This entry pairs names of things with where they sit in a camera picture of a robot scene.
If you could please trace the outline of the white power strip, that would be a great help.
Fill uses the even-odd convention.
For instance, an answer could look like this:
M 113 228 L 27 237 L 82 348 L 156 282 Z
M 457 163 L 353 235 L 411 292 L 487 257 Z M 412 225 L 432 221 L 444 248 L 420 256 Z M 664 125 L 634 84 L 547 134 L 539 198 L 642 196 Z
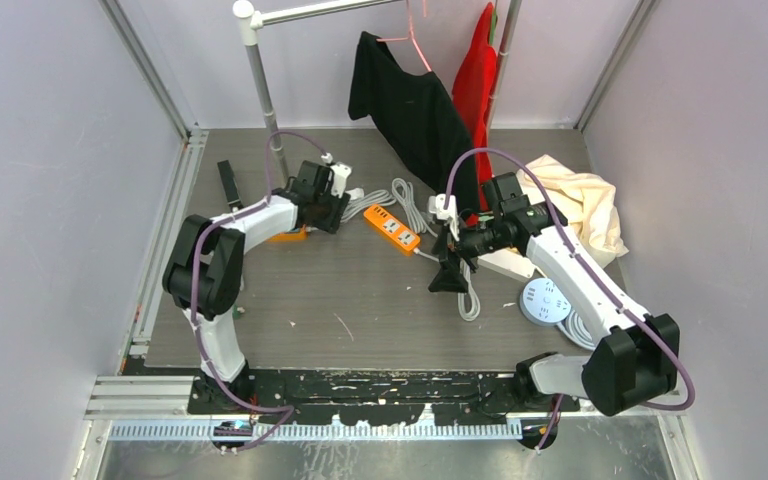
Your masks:
M 536 270 L 530 259 L 508 249 L 479 256 L 478 265 L 523 283 L 528 282 Z

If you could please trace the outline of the black power strip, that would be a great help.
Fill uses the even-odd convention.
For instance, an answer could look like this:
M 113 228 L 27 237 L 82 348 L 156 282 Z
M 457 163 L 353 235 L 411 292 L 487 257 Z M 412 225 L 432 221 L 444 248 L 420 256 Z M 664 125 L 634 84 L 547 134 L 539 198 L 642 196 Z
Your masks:
M 239 188 L 236 182 L 234 170 L 229 160 L 222 160 L 217 163 L 220 181 L 226 203 L 231 212 L 242 210 L 244 205 L 240 197 Z

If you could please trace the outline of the round blue socket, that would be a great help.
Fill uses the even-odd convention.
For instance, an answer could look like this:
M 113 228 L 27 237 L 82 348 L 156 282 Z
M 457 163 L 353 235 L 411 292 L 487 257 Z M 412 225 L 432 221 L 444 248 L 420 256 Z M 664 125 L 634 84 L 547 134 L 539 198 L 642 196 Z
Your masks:
M 535 278 L 523 288 L 519 308 L 527 320 L 542 327 L 563 323 L 572 307 L 557 285 L 548 278 Z

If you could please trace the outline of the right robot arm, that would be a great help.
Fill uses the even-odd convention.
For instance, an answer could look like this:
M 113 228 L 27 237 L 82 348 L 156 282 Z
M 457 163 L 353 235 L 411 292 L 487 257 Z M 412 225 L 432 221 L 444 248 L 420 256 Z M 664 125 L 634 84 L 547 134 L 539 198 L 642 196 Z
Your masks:
M 478 257 L 514 248 L 556 285 L 595 343 L 587 356 L 547 352 L 520 362 L 513 383 L 518 403 L 537 411 L 554 395 L 566 395 L 614 416 L 652 407 L 655 398 L 673 391 L 682 372 L 677 323 L 630 299 L 577 242 L 560 211 L 548 200 L 531 203 L 515 174 L 482 188 L 491 216 L 473 227 L 462 225 L 454 196 L 429 199 L 428 210 L 441 226 L 432 249 L 440 270 L 430 291 L 467 292 L 463 268 L 475 270 Z

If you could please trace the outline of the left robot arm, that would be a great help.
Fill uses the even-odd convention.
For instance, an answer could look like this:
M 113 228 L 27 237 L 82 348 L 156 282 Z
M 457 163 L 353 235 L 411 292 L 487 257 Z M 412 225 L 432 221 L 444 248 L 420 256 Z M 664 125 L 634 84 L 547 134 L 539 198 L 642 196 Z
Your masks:
M 187 316 L 212 398 L 225 411 L 242 411 L 253 395 L 233 318 L 246 254 L 303 227 L 336 233 L 350 201 L 346 186 L 351 173 L 341 162 L 305 161 L 297 175 L 252 206 L 214 218 L 184 219 L 162 288 Z

